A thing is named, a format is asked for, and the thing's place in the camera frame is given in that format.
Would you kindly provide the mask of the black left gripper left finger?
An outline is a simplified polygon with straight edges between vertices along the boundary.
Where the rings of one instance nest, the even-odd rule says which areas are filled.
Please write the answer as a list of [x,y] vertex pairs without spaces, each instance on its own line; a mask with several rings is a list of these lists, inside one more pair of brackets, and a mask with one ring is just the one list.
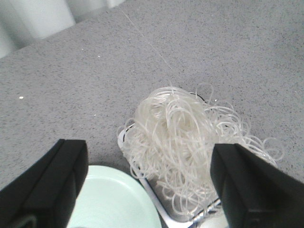
[[0,191],[0,226],[29,216],[38,228],[65,228],[88,172],[84,140],[60,139]]

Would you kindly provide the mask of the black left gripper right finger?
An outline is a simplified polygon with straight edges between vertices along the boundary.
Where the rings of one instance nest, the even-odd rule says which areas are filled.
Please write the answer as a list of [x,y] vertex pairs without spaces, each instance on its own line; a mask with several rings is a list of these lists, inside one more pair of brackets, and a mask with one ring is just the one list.
[[304,184],[239,144],[215,144],[210,175],[231,228],[302,228]]

